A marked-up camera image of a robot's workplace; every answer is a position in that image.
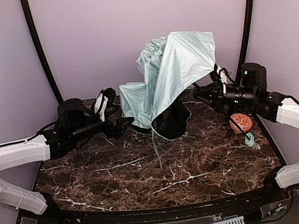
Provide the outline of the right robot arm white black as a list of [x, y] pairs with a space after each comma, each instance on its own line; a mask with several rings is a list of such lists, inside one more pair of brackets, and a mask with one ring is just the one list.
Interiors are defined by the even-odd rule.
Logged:
[[[254, 114], [274, 123], [299, 129], [299, 101], [289, 95], [267, 91], [266, 68], [257, 63], [244, 63], [241, 67], [242, 83], [227, 83], [231, 78], [225, 68], [215, 68], [212, 83], [197, 87], [194, 98], [222, 113], [226, 106], [246, 107]], [[274, 170], [265, 185], [286, 189], [299, 184], [299, 163]]]

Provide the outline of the mint green folding umbrella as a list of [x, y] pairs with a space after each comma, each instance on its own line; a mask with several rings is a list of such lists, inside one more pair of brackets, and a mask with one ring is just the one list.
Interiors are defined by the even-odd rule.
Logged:
[[173, 31], [152, 39], [136, 64], [144, 81], [119, 87], [122, 115], [134, 118], [132, 129], [138, 133], [169, 141], [181, 137], [192, 114], [181, 95], [214, 70], [213, 33]]

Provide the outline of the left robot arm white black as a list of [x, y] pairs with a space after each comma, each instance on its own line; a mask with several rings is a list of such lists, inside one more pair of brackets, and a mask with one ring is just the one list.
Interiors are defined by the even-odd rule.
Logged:
[[[103, 133], [107, 138], [120, 138], [132, 117], [115, 122], [109, 116], [118, 110], [115, 91], [102, 90], [91, 107], [79, 98], [68, 99], [57, 108], [58, 117], [32, 137], [0, 144], [0, 171], [32, 162], [60, 159], [83, 141]], [[0, 203], [36, 215], [56, 212], [58, 206], [49, 194], [33, 192], [0, 178]]]

